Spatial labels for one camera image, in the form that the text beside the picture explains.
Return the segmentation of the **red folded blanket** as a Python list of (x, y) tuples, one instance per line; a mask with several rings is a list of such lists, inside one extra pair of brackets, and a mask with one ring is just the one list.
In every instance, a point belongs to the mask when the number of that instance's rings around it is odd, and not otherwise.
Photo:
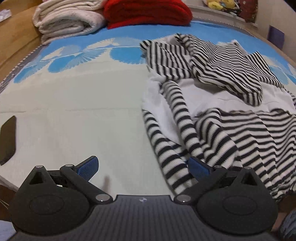
[(145, 24), (187, 26), (193, 19), (182, 1), (107, 1), (103, 16), (108, 29)]

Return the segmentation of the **white radiator windowsill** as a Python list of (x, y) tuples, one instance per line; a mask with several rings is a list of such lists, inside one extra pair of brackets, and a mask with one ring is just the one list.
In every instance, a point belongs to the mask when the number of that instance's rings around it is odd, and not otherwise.
[(258, 28), (255, 23), (247, 23), (243, 18), (235, 16), (233, 14), (225, 13), (222, 11), (217, 11), (210, 9), (203, 5), (202, 1), (197, 2), (197, 4), (191, 4), (185, 2), (193, 14), (194, 20), (208, 21), (213, 23), (232, 25), (238, 28)]

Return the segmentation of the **wooden bed frame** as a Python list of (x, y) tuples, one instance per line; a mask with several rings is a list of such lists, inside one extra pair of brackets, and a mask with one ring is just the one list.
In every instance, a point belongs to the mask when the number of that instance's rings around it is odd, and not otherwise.
[(33, 1), (19, 5), (15, 1), (1, 4), (1, 10), (11, 11), (11, 17), (1, 22), (1, 80), (41, 44), (41, 34), (32, 22), (38, 4)]

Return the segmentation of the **yellow plush toy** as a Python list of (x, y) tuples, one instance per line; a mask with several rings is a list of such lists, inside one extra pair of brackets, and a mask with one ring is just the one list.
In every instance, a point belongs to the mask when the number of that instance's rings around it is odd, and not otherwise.
[(206, 0), (204, 3), (208, 8), (218, 11), (236, 8), (236, 3), (234, 0)]

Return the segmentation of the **cream folded blanket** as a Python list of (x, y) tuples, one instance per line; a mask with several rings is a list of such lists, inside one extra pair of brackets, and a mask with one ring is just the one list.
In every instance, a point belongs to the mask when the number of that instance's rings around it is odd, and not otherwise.
[(41, 43), (91, 34), (105, 24), (102, 9), (106, 1), (43, 1), (32, 22), (42, 34)]

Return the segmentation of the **black white striped garment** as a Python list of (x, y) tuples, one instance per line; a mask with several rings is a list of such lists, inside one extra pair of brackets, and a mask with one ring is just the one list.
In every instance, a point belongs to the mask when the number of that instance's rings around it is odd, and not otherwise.
[(149, 79), (147, 136), (175, 194), (195, 185), (201, 161), (252, 168), (275, 200), (295, 184), (295, 96), (259, 52), (194, 35), (140, 42)]

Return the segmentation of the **purple box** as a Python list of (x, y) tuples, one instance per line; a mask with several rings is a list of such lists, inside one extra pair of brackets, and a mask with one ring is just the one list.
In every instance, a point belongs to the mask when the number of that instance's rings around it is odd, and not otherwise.
[(281, 30), (269, 26), (267, 40), (274, 44), (278, 49), (282, 50), (285, 43), (285, 34)]

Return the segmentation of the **blue white patterned bed sheet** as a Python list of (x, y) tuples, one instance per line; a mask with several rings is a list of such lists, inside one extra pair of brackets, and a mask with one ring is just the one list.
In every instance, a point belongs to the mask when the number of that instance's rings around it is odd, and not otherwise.
[(175, 33), (214, 44), (237, 40), (262, 54), (295, 92), (295, 68), (262, 40), (230, 27), (139, 25), (57, 40), (30, 54), (1, 93), (1, 123), (16, 117), (16, 152), (1, 166), (1, 184), (17, 190), (35, 166), (56, 170), (94, 155), (99, 172), (91, 182), (112, 196), (171, 194), (142, 120), (149, 72), (139, 44)]

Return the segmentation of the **red plush toy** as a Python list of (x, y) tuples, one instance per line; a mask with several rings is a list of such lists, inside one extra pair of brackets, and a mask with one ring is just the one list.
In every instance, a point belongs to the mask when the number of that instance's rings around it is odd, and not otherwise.
[(255, 23), (257, 11), (258, 11), (258, 0), (239, 0), (240, 14), (247, 23)]

